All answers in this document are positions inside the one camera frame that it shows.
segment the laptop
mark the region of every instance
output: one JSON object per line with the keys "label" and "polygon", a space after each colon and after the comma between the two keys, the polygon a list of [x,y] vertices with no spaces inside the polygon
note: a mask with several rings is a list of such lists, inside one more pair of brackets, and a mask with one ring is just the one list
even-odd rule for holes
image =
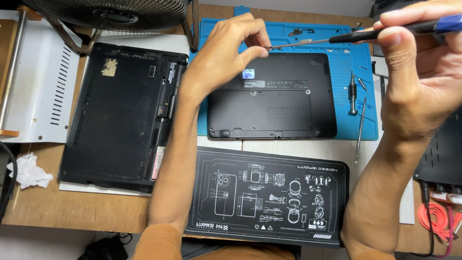
{"label": "laptop", "polygon": [[58,179],[150,193],[187,64],[186,54],[96,43]]}
{"label": "laptop", "polygon": [[211,139],[332,138],[328,56],[270,53],[209,95]]}

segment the crumpled tissue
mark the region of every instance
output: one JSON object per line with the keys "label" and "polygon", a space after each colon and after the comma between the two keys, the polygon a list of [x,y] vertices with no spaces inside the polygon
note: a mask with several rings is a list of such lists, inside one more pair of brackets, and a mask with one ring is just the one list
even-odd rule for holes
{"label": "crumpled tissue", "polygon": [[[18,177],[16,181],[21,184],[21,189],[35,185],[46,188],[48,183],[53,179],[53,175],[46,173],[42,168],[37,166],[36,161],[37,156],[34,156],[34,153],[17,159]],[[6,168],[13,171],[13,163],[9,163]]]}

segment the fan grille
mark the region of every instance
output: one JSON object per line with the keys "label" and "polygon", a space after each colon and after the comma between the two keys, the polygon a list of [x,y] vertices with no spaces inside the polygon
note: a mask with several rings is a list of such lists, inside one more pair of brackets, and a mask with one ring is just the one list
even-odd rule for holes
{"label": "fan grille", "polygon": [[166,30],[185,18],[188,0],[24,0],[59,20],[96,29],[128,32]]}

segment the wooden desk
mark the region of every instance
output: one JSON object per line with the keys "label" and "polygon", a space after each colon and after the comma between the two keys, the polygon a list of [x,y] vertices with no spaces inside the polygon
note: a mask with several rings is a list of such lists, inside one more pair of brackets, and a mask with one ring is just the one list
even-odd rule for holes
{"label": "wooden desk", "polygon": [[[283,12],[264,9],[250,9],[256,18],[262,18],[265,21],[272,22],[293,22],[293,23],[315,23],[315,24],[344,24],[352,27],[356,23],[363,22],[364,27],[372,26],[372,19],[346,17],[337,15],[312,14],[301,12]],[[233,16],[233,7],[231,6],[214,6],[200,5],[200,17],[209,18],[231,18]],[[188,13],[188,19],[191,22],[191,12]],[[166,33],[183,34],[180,26],[166,31]],[[79,70],[74,90],[73,105],[75,105],[79,88],[82,81],[82,75],[85,67],[85,57],[82,56],[79,61]],[[341,158],[341,152],[350,157],[354,151],[352,141],[326,140],[329,142],[331,149],[325,150],[325,154],[335,158]],[[275,153],[280,153],[283,147],[294,145],[293,140],[287,141],[265,141],[266,144],[274,144]],[[306,156],[319,158],[316,154],[309,153],[310,146],[316,146],[321,141],[305,140],[305,153],[297,156]],[[254,141],[245,141],[242,145],[245,150],[255,149]],[[65,192],[59,191],[57,173],[64,149],[63,144],[54,143],[34,143],[23,145],[22,152],[34,152],[37,155],[37,164],[45,172],[51,173],[54,180],[50,182],[48,188],[30,187],[20,190],[19,186],[15,187],[12,201],[8,204],[3,224],[26,225],[66,229],[88,229],[99,231],[117,231],[129,233],[141,233],[147,225],[147,207],[149,198],[139,196],[123,196],[86,192]],[[367,161],[371,154],[364,155]],[[349,165],[352,174],[351,187],[356,183],[359,173],[364,168]],[[417,183],[414,184],[414,203],[417,210],[421,204],[420,190]],[[462,246],[457,241],[453,246],[453,255],[462,255]],[[443,254],[446,246],[437,242],[435,246],[436,254]],[[398,251],[427,253],[429,250],[428,231],[423,229],[416,220],[415,225],[400,225],[400,236]]]}

